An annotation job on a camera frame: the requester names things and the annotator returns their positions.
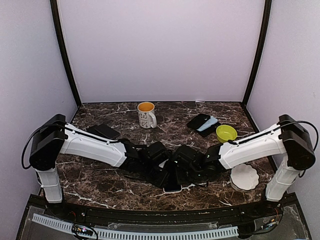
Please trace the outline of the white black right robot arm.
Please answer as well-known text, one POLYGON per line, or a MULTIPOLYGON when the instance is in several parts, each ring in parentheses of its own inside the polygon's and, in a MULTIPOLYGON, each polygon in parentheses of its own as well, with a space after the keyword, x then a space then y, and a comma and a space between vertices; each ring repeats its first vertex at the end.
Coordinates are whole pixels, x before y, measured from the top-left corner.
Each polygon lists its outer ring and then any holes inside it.
POLYGON ((312 125, 284 114, 271 127, 240 140, 213 145, 205 154, 182 145, 175 151, 172 160, 178 169, 186 173, 186 180, 191 182, 197 176, 212 177, 250 161, 282 155, 280 166, 265 188, 264 199, 255 205, 255 213, 266 217, 274 210, 274 202, 281 200, 299 174, 316 162, 315 149, 318 145, 312 143, 303 124, 312 125))

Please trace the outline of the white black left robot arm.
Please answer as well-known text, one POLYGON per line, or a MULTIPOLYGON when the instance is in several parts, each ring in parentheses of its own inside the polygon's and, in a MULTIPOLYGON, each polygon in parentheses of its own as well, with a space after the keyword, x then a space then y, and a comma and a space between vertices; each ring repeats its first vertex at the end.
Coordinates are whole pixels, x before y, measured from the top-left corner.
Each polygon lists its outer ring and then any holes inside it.
POLYGON ((70 206, 63 201, 56 159, 59 154, 80 156, 115 168, 140 174, 147 182, 163 188, 170 176, 165 164, 170 152, 161 142, 149 146, 133 144, 126 138, 112 140, 81 130, 56 114, 28 138, 29 166, 34 168, 51 210, 67 218, 70 206))

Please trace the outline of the pink phone case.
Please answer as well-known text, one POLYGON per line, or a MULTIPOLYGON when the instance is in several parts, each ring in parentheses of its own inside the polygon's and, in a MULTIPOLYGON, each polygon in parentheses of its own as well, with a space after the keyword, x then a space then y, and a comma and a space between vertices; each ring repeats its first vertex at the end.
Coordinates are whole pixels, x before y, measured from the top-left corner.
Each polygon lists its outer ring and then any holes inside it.
POLYGON ((163 192, 167 194, 179 193, 182 191, 182 186, 180 184, 167 184, 163 188, 163 192))

